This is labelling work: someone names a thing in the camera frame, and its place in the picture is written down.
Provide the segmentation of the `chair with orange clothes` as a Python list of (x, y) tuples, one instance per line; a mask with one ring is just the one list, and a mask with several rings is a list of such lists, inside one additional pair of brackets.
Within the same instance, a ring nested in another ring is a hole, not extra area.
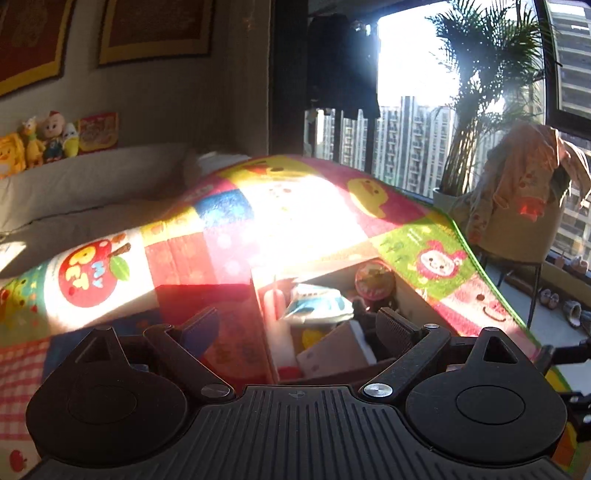
[(572, 186), (584, 203), (590, 195), (584, 151), (550, 126), (518, 120), (489, 150), (476, 187), (459, 197), (450, 210), (468, 243), (484, 258), (534, 268), (529, 321), (541, 287), (542, 266)]

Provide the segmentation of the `potted palm plant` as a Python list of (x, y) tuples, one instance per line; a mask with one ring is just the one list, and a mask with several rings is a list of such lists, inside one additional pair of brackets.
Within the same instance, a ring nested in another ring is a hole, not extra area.
[(434, 206), (449, 212), (478, 182), (480, 142), (505, 133), (516, 120), (542, 114), (545, 35), (550, 26), (529, 1), (450, 1), (428, 18), (458, 87), (451, 146)]

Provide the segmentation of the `framed red picture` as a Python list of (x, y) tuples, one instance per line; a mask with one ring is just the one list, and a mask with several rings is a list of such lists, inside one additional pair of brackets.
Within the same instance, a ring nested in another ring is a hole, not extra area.
[(1, 95), (63, 76), (76, 2), (1, 3)]
[(208, 56), (214, 5), (212, 0), (107, 1), (98, 65)]

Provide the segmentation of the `baby doll plush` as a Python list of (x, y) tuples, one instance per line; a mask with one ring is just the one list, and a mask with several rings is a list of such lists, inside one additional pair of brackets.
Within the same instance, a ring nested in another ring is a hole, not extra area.
[(38, 127), (45, 147), (43, 151), (43, 161), (45, 164), (58, 161), (62, 158), (62, 134), (64, 128), (65, 119), (57, 111), (51, 111)]

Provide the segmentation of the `banana plush toy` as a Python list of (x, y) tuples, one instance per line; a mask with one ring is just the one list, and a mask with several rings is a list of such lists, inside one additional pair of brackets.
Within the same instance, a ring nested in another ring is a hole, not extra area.
[(64, 158), (72, 158), (79, 152), (79, 134), (73, 123), (67, 123), (61, 136), (61, 145)]

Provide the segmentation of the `pink white tube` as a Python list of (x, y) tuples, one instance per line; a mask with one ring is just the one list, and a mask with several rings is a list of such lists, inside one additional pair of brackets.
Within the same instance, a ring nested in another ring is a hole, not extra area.
[(286, 310), (286, 297), (276, 283), (273, 283), (263, 294), (263, 318), (270, 357), (280, 381), (297, 380), (301, 377), (290, 324), (283, 320)]

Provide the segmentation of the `pair of slippers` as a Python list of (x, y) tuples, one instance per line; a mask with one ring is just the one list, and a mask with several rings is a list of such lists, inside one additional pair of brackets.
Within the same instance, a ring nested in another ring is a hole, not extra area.
[(539, 301), (542, 306), (549, 310), (555, 310), (560, 303), (560, 296), (556, 292), (552, 292), (550, 289), (543, 289), (539, 294)]

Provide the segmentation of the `right framed red picture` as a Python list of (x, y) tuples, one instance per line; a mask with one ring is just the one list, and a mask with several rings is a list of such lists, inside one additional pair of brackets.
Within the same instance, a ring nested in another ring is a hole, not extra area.
[(107, 1), (98, 65), (208, 56), (214, 5), (212, 0)]

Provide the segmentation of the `white cardboard box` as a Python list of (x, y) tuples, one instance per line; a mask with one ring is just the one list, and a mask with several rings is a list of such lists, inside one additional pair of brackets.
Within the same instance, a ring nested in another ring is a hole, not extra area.
[[(377, 312), (380, 307), (386, 306), (400, 313), (406, 319), (410, 320), (419, 327), (425, 324), (438, 324), (442, 327), (452, 330), (453, 326), (439, 313), (437, 313), (426, 301), (419, 298), (419, 294), (414, 292), (411, 287), (406, 284), (397, 274), (396, 291), (391, 298), (370, 303), (364, 300), (358, 293), (356, 293), (355, 279), (356, 270), (363, 264), (372, 261), (380, 260), (379, 258), (372, 258), (363, 262), (361, 257), (356, 255), (352, 260), (331, 261), (329, 263), (322, 263), (321, 267), (304, 275), (290, 275), (286, 278), (280, 278), (274, 275), (272, 279), (263, 282), (262, 286), (256, 288), (259, 294), (260, 308), (263, 313), (263, 294), (270, 289), (273, 283), (283, 291), (286, 297), (287, 305), (290, 304), (290, 291), (297, 284), (307, 283), (318, 286), (325, 286), (329, 288), (338, 289), (353, 303), (353, 319), (358, 321), (363, 329), (365, 339), (374, 351), (377, 358), (377, 363), (373, 366), (363, 368), (360, 370), (353, 370), (342, 374), (332, 375), (320, 378), (304, 378), (297, 380), (280, 381), (281, 384), (301, 384), (301, 385), (325, 385), (325, 384), (351, 384), (360, 385), (366, 382), (377, 374), (379, 370), (390, 366), (394, 362), (394, 357), (384, 344), (378, 339), (376, 331)], [(325, 335), (337, 328), (339, 324), (332, 325), (310, 325), (310, 326), (294, 326), (290, 325), (291, 336), (293, 336), (295, 354), (298, 355), (305, 349), (315, 345)]]

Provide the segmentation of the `middle framed red picture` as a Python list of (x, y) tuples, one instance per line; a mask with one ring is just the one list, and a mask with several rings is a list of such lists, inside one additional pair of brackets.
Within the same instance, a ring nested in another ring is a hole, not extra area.
[(63, 76), (76, 2), (1, 3), (1, 95)]

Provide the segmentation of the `blue white bag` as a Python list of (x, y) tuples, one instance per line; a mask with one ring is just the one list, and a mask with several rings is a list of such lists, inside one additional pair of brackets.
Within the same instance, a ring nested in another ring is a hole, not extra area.
[(338, 289), (300, 283), (280, 319), (294, 326), (332, 325), (353, 319), (353, 303)]

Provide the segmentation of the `yellow duck backpack plush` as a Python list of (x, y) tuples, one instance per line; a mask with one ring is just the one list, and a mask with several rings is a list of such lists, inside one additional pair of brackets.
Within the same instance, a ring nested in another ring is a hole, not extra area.
[(16, 175), (27, 168), (25, 149), (20, 136), (11, 133), (0, 139), (0, 176)]

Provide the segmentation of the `hanging dark clothes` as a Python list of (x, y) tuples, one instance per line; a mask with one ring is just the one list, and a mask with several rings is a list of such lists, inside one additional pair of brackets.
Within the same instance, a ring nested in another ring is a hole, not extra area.
[(380, 117), (378, 43), (369, 26), (342, 14), (308, 25), (308, 109), (334, 109), (349, 119)]

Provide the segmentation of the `colourful cartoon play mat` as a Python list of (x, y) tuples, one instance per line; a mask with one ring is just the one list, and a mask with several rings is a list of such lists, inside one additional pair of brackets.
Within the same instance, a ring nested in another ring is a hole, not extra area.
[[(281, 384), (256, 288), (379, 258), (452, 326), (402, 399)], [(235, 390), (196, 399), (142, 333), (206, 308), (199, 361)], [(1, 278), (5, 479), (571, 479), (590, 428), (556, 365), (444, 213), (329, 161), (271, 156), (206, 175), (158, 220)]]

